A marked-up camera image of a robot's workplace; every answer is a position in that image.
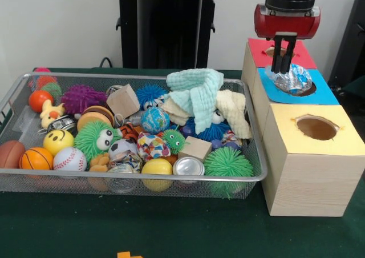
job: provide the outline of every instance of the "baseball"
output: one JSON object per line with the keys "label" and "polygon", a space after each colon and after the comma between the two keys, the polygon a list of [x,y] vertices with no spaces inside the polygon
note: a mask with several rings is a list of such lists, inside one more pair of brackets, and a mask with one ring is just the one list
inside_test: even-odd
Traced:
{"label": "baseball", "polygon": [[84,171],[87,162],[84,153],[77,148],[64,148],[58,152],[53,160],[55,171]]}

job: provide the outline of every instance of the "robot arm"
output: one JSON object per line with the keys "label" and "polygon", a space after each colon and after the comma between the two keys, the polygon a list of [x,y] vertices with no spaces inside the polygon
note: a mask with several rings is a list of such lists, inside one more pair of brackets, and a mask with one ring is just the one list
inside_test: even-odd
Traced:
{"label": "robot arm", "polygon": [[[255,9],[255,31],[258,37],[273,39],[275,49],[271,70],[289,71],[297,39],[312,38],[317,32],[321,12],[314,0],[266,0]],[[281,56],[281,42],[288,41],[286,54]]]}

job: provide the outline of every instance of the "purple spiky ball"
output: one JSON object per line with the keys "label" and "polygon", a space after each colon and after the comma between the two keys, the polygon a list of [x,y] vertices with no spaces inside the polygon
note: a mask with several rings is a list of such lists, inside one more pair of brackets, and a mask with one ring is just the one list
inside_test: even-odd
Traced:
{"label": "purple spiky ball", "polygon": [[86,85],[74,85],[62,96],[66,113],[81,114],[86,108],[105,103],[108,96]]}

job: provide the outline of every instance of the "white wall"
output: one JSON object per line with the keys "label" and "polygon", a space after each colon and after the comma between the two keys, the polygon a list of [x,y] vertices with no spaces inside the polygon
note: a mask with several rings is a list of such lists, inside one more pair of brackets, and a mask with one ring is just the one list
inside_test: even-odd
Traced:
{"label": "white wall", "polygon": [[[322,21],[306,45],[326,78],[353,1],[316,0]],[[262,2],[216,0],[210,67],[242,68],[246,39],[255,36],[253,11]],[[121,66],[118,17],[119,0],[0,0],[0,96],[36,66],[95,67],[104,56]]]}

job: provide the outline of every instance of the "light blue cloth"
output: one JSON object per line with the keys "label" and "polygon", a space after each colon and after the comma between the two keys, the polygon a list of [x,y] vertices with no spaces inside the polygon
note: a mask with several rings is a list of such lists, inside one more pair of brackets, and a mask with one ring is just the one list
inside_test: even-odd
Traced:
{"label": "light blue cloth", "polygon": [[197,68],[173,72],[167,76],[167,86],[172,90],[165,95],[189,115],[195,116],[196,134],[212,124],[216,109],[217,91],[223,85],[224,75],[210,68]]}

